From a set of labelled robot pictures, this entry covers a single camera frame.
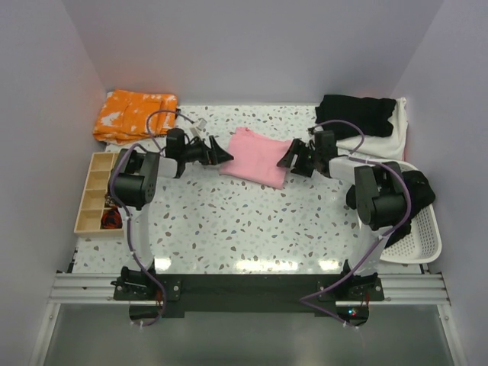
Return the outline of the pink t-shirt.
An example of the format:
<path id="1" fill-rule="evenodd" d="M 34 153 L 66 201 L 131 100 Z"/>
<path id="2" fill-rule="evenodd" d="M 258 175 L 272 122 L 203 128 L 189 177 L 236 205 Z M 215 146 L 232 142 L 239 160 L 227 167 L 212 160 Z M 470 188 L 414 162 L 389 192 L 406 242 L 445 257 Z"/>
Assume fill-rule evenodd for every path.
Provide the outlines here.
<path id="1" fill-rule="evenodd" d="M 220 174 L 282 189 L 286 169 L 277 164 L 290 147 L 290 140 L 273 140 L 249 128 L 239 127 L 230 138 L 227 149 L 233 160 L 221 165 Z"/>

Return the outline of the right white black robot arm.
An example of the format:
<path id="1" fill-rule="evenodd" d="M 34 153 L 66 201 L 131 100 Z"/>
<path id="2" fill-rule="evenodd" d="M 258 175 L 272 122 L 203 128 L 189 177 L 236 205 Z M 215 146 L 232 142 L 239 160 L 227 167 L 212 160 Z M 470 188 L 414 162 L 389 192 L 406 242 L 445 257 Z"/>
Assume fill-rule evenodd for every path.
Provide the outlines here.
<path id="1" fill-rule="evenodd" d="M 358 299 L 374 286 L 382 252 L 391 235 L 408 219 L 412 199 L 397 162 L 378 162 L 340 155 L 332 131 L 311 134 L 308 143 L 292 141 L 277 167 L 295 175 L 310 177 L 314 172 L 326 178 L 346 181 L 355 188 L 355 210 L 360 223 L 359 244 L 345 260 L 341 278 L 304 300 L 339 288 L 350 300 Z"/>

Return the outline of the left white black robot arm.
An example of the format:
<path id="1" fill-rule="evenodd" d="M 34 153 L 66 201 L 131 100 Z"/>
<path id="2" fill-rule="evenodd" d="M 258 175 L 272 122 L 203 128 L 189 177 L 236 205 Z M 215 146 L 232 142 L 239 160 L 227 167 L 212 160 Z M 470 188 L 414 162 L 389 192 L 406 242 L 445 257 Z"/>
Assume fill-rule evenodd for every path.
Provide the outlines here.
<path id="1" fill-rule="evenodd" d="M 159 152 L 150 152 L 139 144 L 120 151 L 111 171 L 108 193 L 118 205 L 130 256 L 130 265 L 121 270 L 118 287 L 122 291 L 130 287 L 139 298 L 149 299 L 158 289 L 164 290 L 156 277 L 149 243 L 149 207 L 156 195 L 159 171 L 166 170 L 170 178 L 180 178 L 188 163 L 207 166 L 234 160 L 213 136 L 209 142 L 206 144 L 198 136 L 189 139 L 182 129 L 173 128 Z"/>

